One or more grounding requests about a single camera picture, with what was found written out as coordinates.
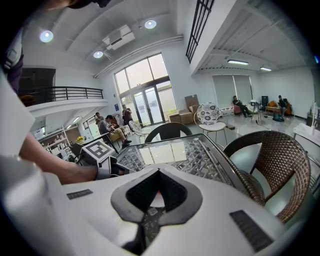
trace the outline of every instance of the glass table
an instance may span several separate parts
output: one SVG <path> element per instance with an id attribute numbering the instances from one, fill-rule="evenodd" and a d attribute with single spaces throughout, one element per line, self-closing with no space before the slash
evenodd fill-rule
<path id="1" fill-rule="evenodd" d="M 249 197 L 236 174 L 237 167 L 204 134 L 132 145 L 115 157 L 119 164 L 132 172 L 139 172 L 153 164 L 169 164 L 181 172 L 228 184 Z M 147 246 L 157 236 L 158 219 L 165 213 L 165 207 L 149 207 L 147 210 L 143 220 Z"/>

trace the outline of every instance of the balcony railing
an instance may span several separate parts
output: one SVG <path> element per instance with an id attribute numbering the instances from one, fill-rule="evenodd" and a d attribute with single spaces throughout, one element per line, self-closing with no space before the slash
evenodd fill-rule
<path id="1" fill-rule="evenodd" d="M 215 0 L 197 0 L 186 56 L 191 63 Z"/>
<path id="2" fill-rule="evenodd" d="M 18 96 L 26 107 L 65 100 L 103 99 L 102 89 L 54 86 L 19 90 Z"/>

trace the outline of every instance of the fluorescent light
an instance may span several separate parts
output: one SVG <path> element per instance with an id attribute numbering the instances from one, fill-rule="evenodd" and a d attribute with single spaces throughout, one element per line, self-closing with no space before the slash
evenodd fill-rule
<path id="1" fill-rule="evenodd" d="M 231 63 L 231 64 L 240 64 L 240 65 L 248 65 L 248 64 L 249 64 L 249 62 L 240 61 L 240 60 L 233 60 L 233 59 L 228 60 L 228 63 Z"/>
<path id="2" fill-rule="evenodd" d="M 40 40 L 49 43 L 54 38 L 54 34 L 50 30 L 45 30 L 40 34 Z"/>
<path id="3" fill-rule="evenodd" d="M 102 56 L 104 55 L 104 53 L 100 50 L 96 51 L 94 54 L 93 54 L 93 57 L 95 57 L 96 59 L 99 59 L 101 58 Z"/>
<path id="4" fill-rule="evenodd" d="M 157 25 L 157 23 L 153 20 L 153 19 L 150 19 L 148 20 L 144 26 L 147 28 L 147 29 L 153 29 L 155 26 Z"/>
<path id="5" fill-rule="evenodd" d="M 80 117 L 78 116 L 76 119 L 73 120 L 72 123 L 74 123 L 75 121 L 77 121 Z"/>
<path id="6" fill-rule="evenodd" d="M 266 68 L 266 67 L 260 67 L 260 70 L 263 70 L 263 71 L 271 71 L 271 69 L 270 68 Z"/>

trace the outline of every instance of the air conditioner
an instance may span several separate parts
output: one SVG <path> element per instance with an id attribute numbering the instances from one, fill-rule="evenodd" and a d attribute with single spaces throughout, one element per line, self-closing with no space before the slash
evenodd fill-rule
<path id="1" fill-rule="evenodd" d="M 124 25 L 117 30 L 110 33 L 105 39 L 102 41 L 107 45 L 107 50 L 116 50 L 119 47 L 125 45 L 126 43 L 132 41 L 135 39 L 134 33 L 131 31 L 131 29 Z"/>

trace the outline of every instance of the round ceiling light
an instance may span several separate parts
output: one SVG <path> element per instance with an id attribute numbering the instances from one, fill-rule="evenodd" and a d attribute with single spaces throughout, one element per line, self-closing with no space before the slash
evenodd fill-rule
<path id="1" fill-rule="evenodd" d="M 54 34 L 50 30 L 45 30 L 40 34 L 40 40 L 49 43 L 54 38 Z"/>
<path id="2" fill-rule="evenodd" d="M 99 59 L 101 58 L 102 56 L 104 55 L 104 53 L 100 50 L 96 51 L 94 54 L 93 54 L 93 57 L 95 57 L 96 59 Z"/>
<path id="3" fill-rule="evenodd" d="M 153 19 L 147 20 L 147 22 L 144 24 L 144 26 L 149 30 L 153 29 L 156 25 L 157 23 Z"/>

